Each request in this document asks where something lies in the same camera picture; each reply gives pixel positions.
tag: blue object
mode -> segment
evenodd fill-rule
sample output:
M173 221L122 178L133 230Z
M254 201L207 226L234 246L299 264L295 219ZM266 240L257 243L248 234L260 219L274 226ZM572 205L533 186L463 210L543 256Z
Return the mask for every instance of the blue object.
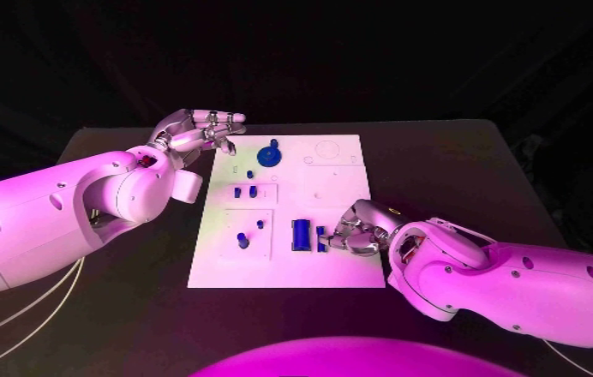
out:
M237 240L240 248L246 249L247 247L250 247L250 241L247 240L246 233L237 234Z
M318 233L318 237L322 236L325 233L325 227L322 225L318 225L318 227L315 228L315 231ZM319 238L318 238L318 253L328 253L328 247L325 246L325 244L319 243Z
M270 146L264 147L257 153L257 162L264 167L273 167L282 160L282 153L279 150L279 141L272 139Z
M293 220L293 251L312 251L309 220Z

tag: white cable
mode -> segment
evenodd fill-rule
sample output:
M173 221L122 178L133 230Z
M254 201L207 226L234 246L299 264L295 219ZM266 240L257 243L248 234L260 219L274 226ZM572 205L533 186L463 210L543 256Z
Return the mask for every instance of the white cable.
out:
M13 350L16 350L21 347L21 345L35 336L35 334L38 333L38 331L41 330L44 325L46 325L46 323L52 320L52 317L57 315L57 312L58 312L59 308L64 306L65 300L68 299L68 296L71 295L74 286L77 285L78 276L81 275L81 270L83 270L83 263L84 263L84 257L81 258L81 264L78 265L78 272L77 272L77 275L74 277L71 288L68 289L68 292L65 293L65 298L59 302L57 309L54 310L54 312L49 315L49 317L46 318L46 320L41 323L39 327L33 330L31 335L3 354L0 354L0 358L3 358Z
M544 343L550 346L550 348L554 350L556 354L576 367L579 368L585 373L589 375L593 375L593 372L590 372L585 367L582 367L557 349L556 347L550 344L547 340L544 340Z
M18 313L15 313L6 320L3 320L3 322L0 323L0 326L3 326L6 323L9 323L10 321L13 321L32 307L36 306L36 304L57 291L57 288L62 285L64 281L71 277L72 273L74 273L74 269L77 268L77 266L81 264L81 260L78 259L77 262L74 263L71 270L68 271L68 273L65 274L65 276L62 277L62 279L58 281L57 285L46 291L46 293L44 294L44 296L41 296L41 298L38 298L38 300L26 307L22 309L22 311L19 311Z

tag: robotic hand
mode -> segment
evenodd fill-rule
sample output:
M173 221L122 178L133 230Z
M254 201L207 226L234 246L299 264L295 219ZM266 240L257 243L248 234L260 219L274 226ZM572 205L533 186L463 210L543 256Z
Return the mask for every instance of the robotic hand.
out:
M439 218L410 222L370 200L319 239L362 256L388 250L388 283L436 320L465 308L511 332L593 347L593 255L498 242Z
M0 182L0 290L74 263L152 221L169 198L194 203L202 178L184 168L201 152L235 155L227 135L243 114L179 110L145 146L103 153Z

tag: dark gray table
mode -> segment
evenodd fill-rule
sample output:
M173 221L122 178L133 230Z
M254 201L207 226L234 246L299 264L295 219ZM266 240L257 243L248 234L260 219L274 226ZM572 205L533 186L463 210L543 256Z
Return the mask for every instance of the dark gray table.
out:
M83 129L61 162L143 144L149 134L149 129ZM253 125L248 134L360 134L375 200L413 218L437 215L501 241L566 247L491 122ZM195 204L171 201L155 221L90 256L61 312L0 361L3 375L188 375L266 344L336 335L435 344L530 375L580 375L540 340L469 311L448 323L432 320L391 287L186 289L212 159L214 152L205 153L189 169L204 176ZM3 293L0 318L62 273ZM62 294L5 327L2 348L29 334ZM588 350L562 349L593 367Z

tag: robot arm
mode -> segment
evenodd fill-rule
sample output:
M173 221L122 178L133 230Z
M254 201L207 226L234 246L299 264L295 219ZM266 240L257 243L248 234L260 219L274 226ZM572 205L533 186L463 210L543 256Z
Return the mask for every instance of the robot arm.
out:
M74 263L152 221L169 198L195 202L202 178L184 168L202 150L235 146L246 116L176 111L145 146L103 153L0 182L0 290Z
M409 222L370 200L321 241L358 255L388 250L388 283L436 320L465 308L511 332L593 347L593 255L497 242L439 218Z

